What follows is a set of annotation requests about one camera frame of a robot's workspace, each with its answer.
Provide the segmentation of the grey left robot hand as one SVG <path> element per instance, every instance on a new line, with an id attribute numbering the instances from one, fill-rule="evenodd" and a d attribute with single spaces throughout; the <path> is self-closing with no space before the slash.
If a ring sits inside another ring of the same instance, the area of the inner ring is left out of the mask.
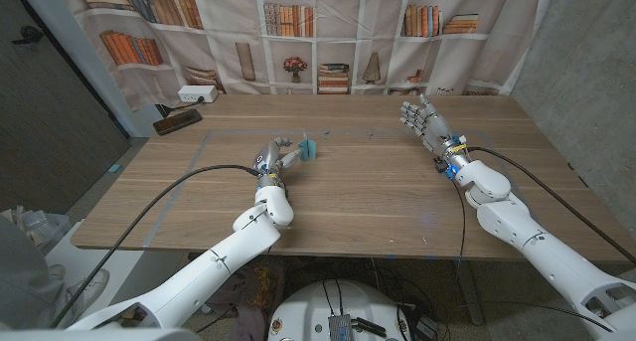
<path id="1" fill-rule="evenodd" d="M 296 149 L 286 154 L 282 154 L 282 147 L 289 147 L 292 141 L 276 137 L 265 144 L 256 154 L 252 168 L 259 174 L 257 177 L 258 188 L 276 186 L 284 188 L 284 183 L 280 177 L 280 170 L 292 167 L 301 155 L 301 149 Z"/>

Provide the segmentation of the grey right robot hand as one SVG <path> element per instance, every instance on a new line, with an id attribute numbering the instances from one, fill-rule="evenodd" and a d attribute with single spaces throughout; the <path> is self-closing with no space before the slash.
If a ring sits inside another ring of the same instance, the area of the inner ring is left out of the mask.
<path id="1" fill-rule="evenodd" d="M 452 132 L 426 96 L 419 96 L 419 104 L 405 101 L 400 111 L 400 122 L 421 139 L 440 166 L 445 164 L 446 170 L 456 173 L 470 163 L 465 140 Z"/>

